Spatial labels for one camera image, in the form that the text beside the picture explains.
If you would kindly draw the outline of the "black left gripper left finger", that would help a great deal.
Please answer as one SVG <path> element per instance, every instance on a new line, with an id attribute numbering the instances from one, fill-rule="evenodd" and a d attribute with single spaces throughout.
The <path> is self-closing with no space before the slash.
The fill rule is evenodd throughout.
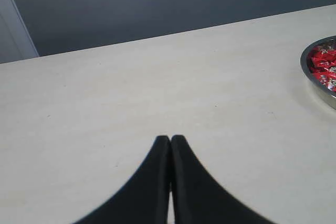
<path id="1" fill-rule="evenodd" d="M 160 135 L 131 178 L 77 223 L 167 223 L 171 142 Z"/>

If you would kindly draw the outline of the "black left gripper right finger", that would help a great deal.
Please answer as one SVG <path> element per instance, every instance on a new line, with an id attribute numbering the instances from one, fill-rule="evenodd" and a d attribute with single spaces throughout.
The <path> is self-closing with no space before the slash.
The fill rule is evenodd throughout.
<path id="1" fill-rule="evenodd" d="M 176 223 L 270 223 L 227 192 L 204 168 L 186 138 L 171 139 Z"/>

